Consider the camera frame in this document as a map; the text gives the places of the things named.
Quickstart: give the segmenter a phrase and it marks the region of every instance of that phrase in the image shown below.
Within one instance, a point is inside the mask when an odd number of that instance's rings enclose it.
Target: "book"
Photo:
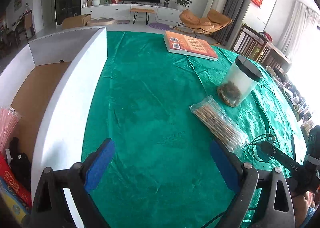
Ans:
[[[164,42],[168,52],[196,56],[208,60],[218,60],[218,55],[205,40],[166,31]]]

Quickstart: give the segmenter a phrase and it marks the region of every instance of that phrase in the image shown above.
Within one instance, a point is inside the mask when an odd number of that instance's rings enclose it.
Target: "transparent plastic packaging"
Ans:
[[[227,116],[212,96],[189,108],[230,152],[239,154],[239,150],[249,143],[248,135]]]
[[[236,107],[248,96],[262,77],[256,65],[239,55],[218,86],[217,93],[226,105]]]
[[[0,107],[0,152],[5,155],[8,140],[21,116],[10,106]]]

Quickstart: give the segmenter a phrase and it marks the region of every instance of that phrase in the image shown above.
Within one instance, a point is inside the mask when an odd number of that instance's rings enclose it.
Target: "transparent container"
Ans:
[[[217,88],[219,97],[230,107],[238,106],[254,89],[263,75],[249,59],[238,55]]]

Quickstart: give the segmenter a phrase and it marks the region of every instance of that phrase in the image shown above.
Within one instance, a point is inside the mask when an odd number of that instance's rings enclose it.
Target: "barcode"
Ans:
[[[174,37],[169,37],[169,38],[170,38],[170,41],[171,41],[171,42],[176,42],[176,43],[179,42],[177,38],[174,38]]]
[[[174,49],[180,49],[180,45],[178,43],[173,43],[172,46]]]

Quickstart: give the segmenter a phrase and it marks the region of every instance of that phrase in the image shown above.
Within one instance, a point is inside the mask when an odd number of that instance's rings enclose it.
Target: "red package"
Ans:
[[[31,193],[25,189],[15,178],[11,172],[10,167],[5,161],[3,155],[0,153],[0,176],[4,181],[12,187],[15,193],[26,203],[27,206],[31,207]]]

